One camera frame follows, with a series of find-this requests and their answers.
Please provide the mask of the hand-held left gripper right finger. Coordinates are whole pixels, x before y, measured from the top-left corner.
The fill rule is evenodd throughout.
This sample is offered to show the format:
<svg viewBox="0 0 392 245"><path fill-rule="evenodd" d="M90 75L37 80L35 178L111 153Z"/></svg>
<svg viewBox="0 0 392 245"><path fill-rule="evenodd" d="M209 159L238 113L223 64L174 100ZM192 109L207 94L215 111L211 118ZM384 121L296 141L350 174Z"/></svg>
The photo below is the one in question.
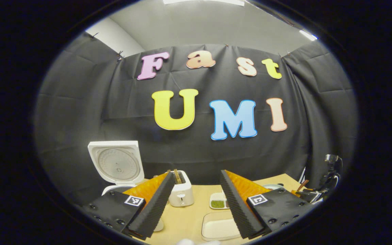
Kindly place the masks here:
<svg viewBox="0 0 392 245"><path fill-rule="evenodd" d="M305 216L309 202L285 188L270 190L223 169L220 184L242 238L274 232Z"/></svg>

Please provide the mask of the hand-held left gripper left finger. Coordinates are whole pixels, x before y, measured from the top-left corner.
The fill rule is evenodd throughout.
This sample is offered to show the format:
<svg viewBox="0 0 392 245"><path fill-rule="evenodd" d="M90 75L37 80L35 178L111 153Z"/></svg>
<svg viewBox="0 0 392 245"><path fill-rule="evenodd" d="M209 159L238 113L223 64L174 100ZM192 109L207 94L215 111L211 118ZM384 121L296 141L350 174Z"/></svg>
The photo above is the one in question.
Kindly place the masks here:
<svg viewBox="0 0 392 245"><path fill-rule="evenodd" d="M165 172L126 191L110 190L82 209L110 229L146 240L154 233L174 185L174 174Z"/></svg>

